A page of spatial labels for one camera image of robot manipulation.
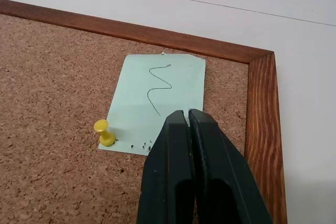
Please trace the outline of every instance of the wavy line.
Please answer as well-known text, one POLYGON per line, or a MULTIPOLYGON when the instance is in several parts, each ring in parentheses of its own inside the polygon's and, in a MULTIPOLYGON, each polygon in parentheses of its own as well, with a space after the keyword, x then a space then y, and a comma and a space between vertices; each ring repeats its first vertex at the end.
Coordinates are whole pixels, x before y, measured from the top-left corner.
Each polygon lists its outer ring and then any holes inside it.
MULTIPOLYGON (((167 65, 167 66, 165 66, 165 67, 157 67, 157 68, 167 68, 167 67, 170 67, 170 66, 171 66, 171 64, 169 64, 169 65, 167 65)), ((171 86, 168 82, 166 82, 165 80, 162 80, 160 77, 157 77, 155 74, 153 74, 153 73, 151 72, 152 69, 157 69, 157 68, 151 68, 151 69, 149 70, 149 73, 150 73, 152 76, 154 76, 154 77, 158 78, 159 80, 163 81, 164 83, 167 83, 167 84, 170 86, 170 88, 154 88, 154 89, 172 89, 172 86, 171 86)), ((147 92, 147 98, 148 98, 149 102, 152 104, 152 106, 153 106, 153 108, 155 109, 155 111, 157 112, 157 114, 158 114, 159 116, 161 116, 160 113, 159 113, 159 112, 157 111, 157 109, 155 108, 154 104, 152 103, 151 99, 149 98, 149 92, 151 92, 151 91, 154 90, 154 89, 150 89, 150 90, 147 92)))

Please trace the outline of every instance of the white wall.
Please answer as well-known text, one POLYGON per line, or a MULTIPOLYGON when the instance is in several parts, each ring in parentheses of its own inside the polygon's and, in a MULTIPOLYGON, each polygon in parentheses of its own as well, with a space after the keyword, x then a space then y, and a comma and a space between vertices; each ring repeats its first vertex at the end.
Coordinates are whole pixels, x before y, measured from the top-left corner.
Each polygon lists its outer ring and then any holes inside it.
MULTIPOLYGON (((14 1, 275 51, 289 223, 336 222, 336 27, 187 0, 14 1)), ((336 24, 332 0, 207 1, 336 24)))

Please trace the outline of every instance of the push pin head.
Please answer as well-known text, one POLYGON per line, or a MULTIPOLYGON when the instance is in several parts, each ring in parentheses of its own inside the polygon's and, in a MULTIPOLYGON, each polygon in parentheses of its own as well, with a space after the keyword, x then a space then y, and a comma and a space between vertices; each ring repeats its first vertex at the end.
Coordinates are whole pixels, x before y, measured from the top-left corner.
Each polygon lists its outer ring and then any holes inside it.
POLYGON ((107 131, 109 123, 106 120, 99 120, 93 126, 94 131, 100 134, 99 142, 104 146, 114 144, 116 136, 112 132, 107 131))

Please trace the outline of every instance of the wooden frame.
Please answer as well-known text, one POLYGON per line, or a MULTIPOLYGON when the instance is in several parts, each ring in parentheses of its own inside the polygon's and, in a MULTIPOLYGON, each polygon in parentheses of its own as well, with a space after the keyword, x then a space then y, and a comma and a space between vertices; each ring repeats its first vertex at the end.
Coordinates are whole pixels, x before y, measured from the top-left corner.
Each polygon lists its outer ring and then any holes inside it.
POLYGON ((274 52, 8 0, 0 14, 248 64, 244 154, 274 223, 287 223, 274 52))

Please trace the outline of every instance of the cork surface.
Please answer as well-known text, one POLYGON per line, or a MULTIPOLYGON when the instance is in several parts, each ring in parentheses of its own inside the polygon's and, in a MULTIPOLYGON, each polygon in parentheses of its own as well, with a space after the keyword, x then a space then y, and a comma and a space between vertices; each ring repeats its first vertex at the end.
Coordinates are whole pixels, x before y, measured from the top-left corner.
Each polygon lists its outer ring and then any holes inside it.
MULTIPOLYGON (((128 54, 185 52, 0 15, 1 223, 135 223, 144 156, 99 151, 128 54)), ((248 66, 206 59, 204 111, 244 151, 248 66)))

